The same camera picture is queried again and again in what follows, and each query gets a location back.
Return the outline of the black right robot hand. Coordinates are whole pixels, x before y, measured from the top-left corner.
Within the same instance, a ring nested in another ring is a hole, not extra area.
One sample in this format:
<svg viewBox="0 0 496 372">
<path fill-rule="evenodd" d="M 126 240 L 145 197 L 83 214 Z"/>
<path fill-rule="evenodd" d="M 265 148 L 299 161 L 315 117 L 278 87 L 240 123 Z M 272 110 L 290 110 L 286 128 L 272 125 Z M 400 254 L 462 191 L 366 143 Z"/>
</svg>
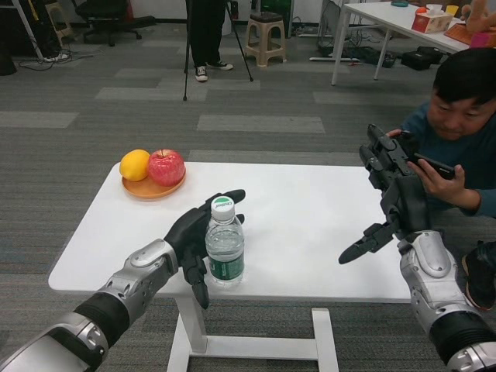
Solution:
<svg viewBox="0 0 496 372">
<path fill-rule="evenodd" d="M 418 175 L 408 166 L 413 160 L 415 141 L 411 134 L 389 136 L 380 127 L 367 127 L 369 143 L 359 150 L 369 172 L 369 182 L 381 192 L 380 206 L 386 222 L 374 223 L 363 237 L 344 250 L 340 264 L 347 264 L 365 253 L 376 253 L 393 238 L 431 229 L 427 200 Z"/>
</svg>

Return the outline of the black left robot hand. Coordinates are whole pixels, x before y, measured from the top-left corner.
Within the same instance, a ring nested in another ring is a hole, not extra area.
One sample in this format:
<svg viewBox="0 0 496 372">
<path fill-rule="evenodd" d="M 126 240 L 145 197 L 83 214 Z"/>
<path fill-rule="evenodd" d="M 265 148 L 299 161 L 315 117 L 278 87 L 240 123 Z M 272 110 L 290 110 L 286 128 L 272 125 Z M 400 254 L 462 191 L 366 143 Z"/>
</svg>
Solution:
<svg viewBox="0 0 496 372">
<path fill-rule="evenodd" d="M 246 197 L 246 192 L 238 189 L 213 195 L 203 205 L 184 213 L 164 237 L 174 249 L 184 279 L 191 285 L 195 299 L 203 309 L 209 306 L 208 287 L 205 283 L 207 274 L 204 262 L 204 258 L 207 257 L 205 236 L 212 216 L 211 203 L 217 197 L 229 197 L 236 204 Z"/>
</svg>

